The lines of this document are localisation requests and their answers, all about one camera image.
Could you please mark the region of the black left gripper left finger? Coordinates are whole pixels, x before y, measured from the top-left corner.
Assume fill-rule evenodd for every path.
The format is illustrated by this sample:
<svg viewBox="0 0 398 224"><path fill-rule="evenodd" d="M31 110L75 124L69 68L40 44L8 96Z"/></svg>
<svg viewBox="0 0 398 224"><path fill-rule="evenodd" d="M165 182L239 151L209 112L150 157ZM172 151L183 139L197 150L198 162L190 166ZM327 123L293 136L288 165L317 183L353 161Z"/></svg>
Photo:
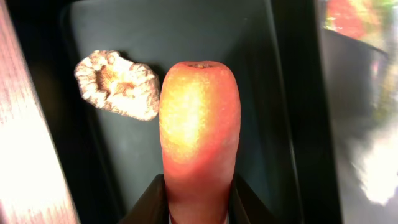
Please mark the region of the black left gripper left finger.
<svg viewBox="0 0 398 224"><path fill-rule="evenodd" d="M118 224L169 224L164 175L158 174Z"/></svg>

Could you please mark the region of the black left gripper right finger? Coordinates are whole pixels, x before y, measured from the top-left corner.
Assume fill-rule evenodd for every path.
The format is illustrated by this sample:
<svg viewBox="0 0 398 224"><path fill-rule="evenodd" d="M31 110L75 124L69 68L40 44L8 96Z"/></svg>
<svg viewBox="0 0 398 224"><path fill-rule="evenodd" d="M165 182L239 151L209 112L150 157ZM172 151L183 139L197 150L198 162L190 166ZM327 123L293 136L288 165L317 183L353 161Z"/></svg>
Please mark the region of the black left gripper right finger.
<svg viewBox="0 0 398 224"><path fill-rule="evenodd" d="M246 181L235 173L228 202L229 224L277 224L277 219Z"/></svg>

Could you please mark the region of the orange carrot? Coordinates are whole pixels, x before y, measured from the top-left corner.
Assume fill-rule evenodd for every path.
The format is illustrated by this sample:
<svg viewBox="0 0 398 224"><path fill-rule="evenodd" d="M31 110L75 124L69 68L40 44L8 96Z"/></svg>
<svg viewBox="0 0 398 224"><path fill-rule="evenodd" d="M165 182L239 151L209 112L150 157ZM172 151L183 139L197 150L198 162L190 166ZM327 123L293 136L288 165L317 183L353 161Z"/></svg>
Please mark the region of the orange carrot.
<svg viewBox="0 0 398 224"><path fill-rule="evenodd" d="M226 223L241 130L232 71L214 61L171 67L159 128L171 222Z"/></svg>

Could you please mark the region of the brown walnut-like food scrap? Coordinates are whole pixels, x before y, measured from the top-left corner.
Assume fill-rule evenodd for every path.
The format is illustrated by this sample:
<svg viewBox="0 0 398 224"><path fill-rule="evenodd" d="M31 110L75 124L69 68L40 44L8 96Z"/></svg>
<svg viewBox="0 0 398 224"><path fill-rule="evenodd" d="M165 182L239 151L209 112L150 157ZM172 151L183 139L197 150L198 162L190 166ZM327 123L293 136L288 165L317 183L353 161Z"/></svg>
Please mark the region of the brown walnut-like food scrap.
<svg viewBox="0 0 398 224"><path fill-rule="evenodd" d="M95 50L74 70L81 97L94 107L141 121L159 112L159 76L115 50Z"/></svg>

